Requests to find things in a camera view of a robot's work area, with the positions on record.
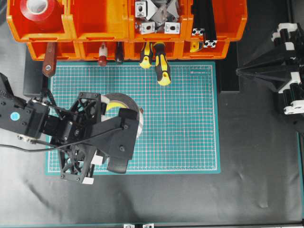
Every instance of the blue sticker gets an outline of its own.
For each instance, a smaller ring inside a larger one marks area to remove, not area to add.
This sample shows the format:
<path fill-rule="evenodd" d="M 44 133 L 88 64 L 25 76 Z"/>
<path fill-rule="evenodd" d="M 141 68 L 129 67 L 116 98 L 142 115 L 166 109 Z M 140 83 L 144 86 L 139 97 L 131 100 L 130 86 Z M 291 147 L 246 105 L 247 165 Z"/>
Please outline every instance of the blue sticker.
<path fill-rule="evenodd" d="M 17 120 L 20 119 L 20 114 L 17 113 L 17 112 L 13 112 L 13 113 L 10 115 L 10 118 L 11 118 L 11 120 L 13 120 L 13 121 L 17 121 Z"/>

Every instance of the orange shelf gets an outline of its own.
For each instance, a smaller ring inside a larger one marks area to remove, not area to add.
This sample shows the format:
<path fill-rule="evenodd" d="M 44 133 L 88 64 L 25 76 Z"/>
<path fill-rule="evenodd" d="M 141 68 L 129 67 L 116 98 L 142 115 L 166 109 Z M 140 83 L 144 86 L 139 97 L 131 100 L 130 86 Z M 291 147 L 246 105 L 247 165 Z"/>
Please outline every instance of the orange shelf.
<path fill-rule="evenodd" d="M 128 14 L 129 14 L 129 40 L 130 42 L 145 42 L 145 41 L 183 41 L 186 37 L 187 22 L 188 22 L 188 3 L 187 0 L 179 0 L 180 7 L 180 34 L 140 34 L 135 29 L 135 23 L 141 22 L 135 17 L 135 0 L 128 0 Z"/>
<path fill-rule="evenodd" d="M 230 41 L 219 40 L 215 48 L 203 48 L 201 51 L 191 53 L 190 42 L 182 42 L 180 45 L 179 57 L 180 60 L 190 59 L 224 59 L 227 56 Z"/>
<path fill-rule="evenodd" d="M 127 41 L 127 0 L 68 0 L 67 21 L 74 41 Z"/>
<path fill-rule="evenodd" d="M 44 60 L 47 42 L 27 43 L 27 46 L 33 60 Z M 58 60 L 79 60 L 80 58 L 80 51 L 76 42 L 58 42 Z"/>
<path fill-rule="evenodd" d="M 177 59 L 179 56 L 180 45 L 182 42 L 164 42 L 165 43 L 165 51 L 168 60 Z M 143 47 L 144 42 L 130 42 L 130 59 L 131 60 L 139 60 L 140 52 Z M 153 59 L 155 59 L 155 49 L 153 49 Z"/>
<path fill-rule="evenodd" d="M 239 41 L 247 22 L 247 0 L 212 0 L 214 20 L 219 40 Z M 188 25 L 186 41 L 203 40 L 203 36 L 192 36 L 193 0 L 188 0 Z"/>
<path fill-rule="evenodd" d="M 99 58 L 99 47 L 103 41 L 92 41 L 92 42 L 78 42 L 81 59 L 83 60 L 98 60 Z M 105 42 L 108 48 L 108 60 L 115 60 L 116 42 L 107 41 Z M 129 43 L 123 43 L 124 59 L 128 60 L 129 57 Z"/>
<path fill-rule="evenodd" d="M 35 22 L 25 18 L 20 11 L 20 0 L 8 0 L 6 19 L 14 39 L 18 42 L 70 41 L 72 37 L 65 20 L 67 0 L 58 2 L 62 10 L 62 24 L 60 30 L 53 31 L 41 30 Z"/>

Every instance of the yellow screwdriver handle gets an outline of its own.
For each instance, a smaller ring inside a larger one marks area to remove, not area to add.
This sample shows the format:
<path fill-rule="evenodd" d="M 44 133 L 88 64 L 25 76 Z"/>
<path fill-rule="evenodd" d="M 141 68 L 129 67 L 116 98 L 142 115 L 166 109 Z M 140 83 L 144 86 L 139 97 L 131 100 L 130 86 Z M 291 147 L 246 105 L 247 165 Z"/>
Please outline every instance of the yellow screwdriver handle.
<path fill-rule="evenodd" d="M 161 86 L 167 86 L 171 83 L 170 66 L 167 61 L 165 44 L 163 42 L 157 42 L 154 44 L 155 48 L 155 72 L 157 75 L 157 82 Z"/>
<path fill-rule="evenodd" d="M 141 50 L 141 59 L 139 65 L 144 69 L 150 68 L 152 66 L 152 58 L 153 58 L 152 43 L 146 42 L 144 43 Z"/>

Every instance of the green cutting mat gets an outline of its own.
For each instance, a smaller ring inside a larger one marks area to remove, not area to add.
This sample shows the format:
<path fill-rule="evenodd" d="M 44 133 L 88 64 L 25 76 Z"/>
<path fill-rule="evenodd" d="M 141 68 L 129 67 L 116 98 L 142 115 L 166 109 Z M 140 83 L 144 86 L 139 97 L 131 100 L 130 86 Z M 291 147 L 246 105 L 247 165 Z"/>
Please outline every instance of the green cutting mat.
<path fill-rule="evenodd" d="M 219 173 L 215 63 L 170 66 L 172 83 L 163 87 L 157 84 L 153 67 L 142 69 L 138 63 L 99 67 L 63 62 L 50 86 L 57 105 L 66 109 L 79 92 L 124 93 L 144 109 L 144 128 L 127 174 Z M 106 166 L 95 166 L 94 174 L 113 174 Z M 57 152 L 48 152 L 46 174 L 59 173 Z"/>

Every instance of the roll of tape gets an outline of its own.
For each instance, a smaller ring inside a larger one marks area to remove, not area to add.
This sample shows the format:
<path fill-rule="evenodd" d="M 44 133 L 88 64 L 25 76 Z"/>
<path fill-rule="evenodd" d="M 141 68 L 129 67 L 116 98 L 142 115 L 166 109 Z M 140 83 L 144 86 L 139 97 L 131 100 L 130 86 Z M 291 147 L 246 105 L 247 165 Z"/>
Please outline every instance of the roll of tape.
<path fill-rule="evenodd" d="M 107 111 L 114 107 L 129 108 L 137 112 L 137 120 L 139 121 L 136 138 L 140 136 L 143 131 L 143 114 L 137 103 L 129 96 L 120 93 L 113 93 L 105 95 L 109 98 L 110 103 L 107 105 Z M 107 117 L 102 117 L 102 121 L 107 120 Z"/>
<path fill-rule="evenodd" d="M 61 7 L 57 0 L 21 0 L 23 16 L 35 22 L 41 30 L 58 31 L 62 28 Z"/>

